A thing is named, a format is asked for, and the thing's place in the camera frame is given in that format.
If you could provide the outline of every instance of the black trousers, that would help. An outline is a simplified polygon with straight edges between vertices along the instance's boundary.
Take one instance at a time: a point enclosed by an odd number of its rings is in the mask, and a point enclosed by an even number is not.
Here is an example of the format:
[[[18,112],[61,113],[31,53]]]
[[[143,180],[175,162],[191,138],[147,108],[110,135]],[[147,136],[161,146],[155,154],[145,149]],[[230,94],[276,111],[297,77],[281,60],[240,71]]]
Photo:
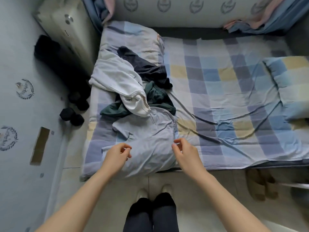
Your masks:
[[[153,202],[139,199],[128,212],[123,232],[179,232],[171,195],[161,193]]]

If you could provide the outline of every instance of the dumbbell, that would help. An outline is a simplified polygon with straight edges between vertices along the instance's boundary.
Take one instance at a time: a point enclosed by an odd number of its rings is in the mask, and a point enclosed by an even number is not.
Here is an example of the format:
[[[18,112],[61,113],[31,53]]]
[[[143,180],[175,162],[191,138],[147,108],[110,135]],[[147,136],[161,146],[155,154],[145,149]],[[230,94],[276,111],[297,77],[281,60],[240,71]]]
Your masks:
[[[85,121],[80,114],[76,114],[70,107],[63,109],[60,113],[60,117],[64,121],[70,121],[70,123],[74,126],[80,126]]]
[[[80,111],[86,111],[89,108],[89,103],[80,96],[79,92],[69,93],[68,99],[70,103],[75,104]]]

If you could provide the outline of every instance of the green garment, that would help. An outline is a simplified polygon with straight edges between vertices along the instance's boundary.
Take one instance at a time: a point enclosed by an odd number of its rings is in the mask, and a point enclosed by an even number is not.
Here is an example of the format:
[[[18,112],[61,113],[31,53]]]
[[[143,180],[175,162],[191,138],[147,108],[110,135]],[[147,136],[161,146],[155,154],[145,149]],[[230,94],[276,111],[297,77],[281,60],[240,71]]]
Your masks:
[[[168,110],[173,116],[175,115],[176,108],[168,97],[168,94],[163,89],[156,86],[153,81],[150,81],[145,86],[145,93],[147,96],[147,103],[150,107],[160,107]],[[131,114],[131,112],[123,105],[121,99],[118,99],[116,102],[105,107],[100,114],[110,117],[125,117]]]

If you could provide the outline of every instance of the hand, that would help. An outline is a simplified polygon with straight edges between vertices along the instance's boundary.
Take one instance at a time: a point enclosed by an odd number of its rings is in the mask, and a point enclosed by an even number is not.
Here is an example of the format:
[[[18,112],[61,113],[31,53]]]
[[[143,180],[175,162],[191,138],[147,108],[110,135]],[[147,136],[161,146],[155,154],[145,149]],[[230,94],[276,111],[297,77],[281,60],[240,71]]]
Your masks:
[[[101,170],[104,170],[110,177],[114,176],[122,169],[128,158],[132,157],[131,149],[132,147],[126,143],[114,145],[107,151]]]
[[[188,143],[186,139],[179,138],[174,140],[172,148],[178,164],[188,176],[196,179],[198,176],[206,172],[198,155],[197,148]]]

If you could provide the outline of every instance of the gray t-shirt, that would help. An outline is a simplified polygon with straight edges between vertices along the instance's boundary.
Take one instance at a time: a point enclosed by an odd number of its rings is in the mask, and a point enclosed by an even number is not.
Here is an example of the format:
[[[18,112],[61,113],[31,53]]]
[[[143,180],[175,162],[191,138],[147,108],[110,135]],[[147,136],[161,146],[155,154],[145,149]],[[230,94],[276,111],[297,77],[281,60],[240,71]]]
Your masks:
[[[176,127],[177,119],[167,110],[158,107],[151,107],[146,117],[131,114],[114,122],[113,129],[125,136],[126,143],[132,147],[132,158],[126,161],[117,177],[149,175],[174,167],[176,159],[172,143]],[[110,148],[102,148],[102,161]]]

